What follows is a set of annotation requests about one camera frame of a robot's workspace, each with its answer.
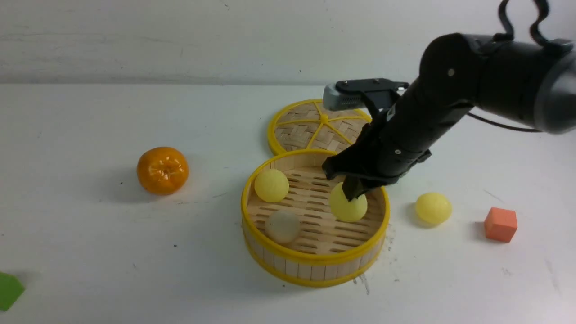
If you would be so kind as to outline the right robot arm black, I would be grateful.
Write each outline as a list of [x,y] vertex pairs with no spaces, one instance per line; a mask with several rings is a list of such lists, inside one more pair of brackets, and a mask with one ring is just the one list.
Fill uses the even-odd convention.
[[344,177],[347,199],[396,183],[473,108],[559,135],[575,128],[575,53],[559,41],[535,45],[489,36],[440,36],[412,83],[385,78],[325,87],[329,111],[367,108],[372,121],[347,149],[327,158],[327,179]]

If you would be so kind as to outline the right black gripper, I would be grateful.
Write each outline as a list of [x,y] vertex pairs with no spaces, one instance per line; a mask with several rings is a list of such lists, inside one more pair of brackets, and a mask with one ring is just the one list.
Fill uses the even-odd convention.
[[410,86],[394,105],[393,117],[375,115],[356,142],[323,162],[328,180],[344,176],[348,201],[374,188],[396,183],[410,168],[430,156],[430,147],[473,107],[440,105],[418,85]]

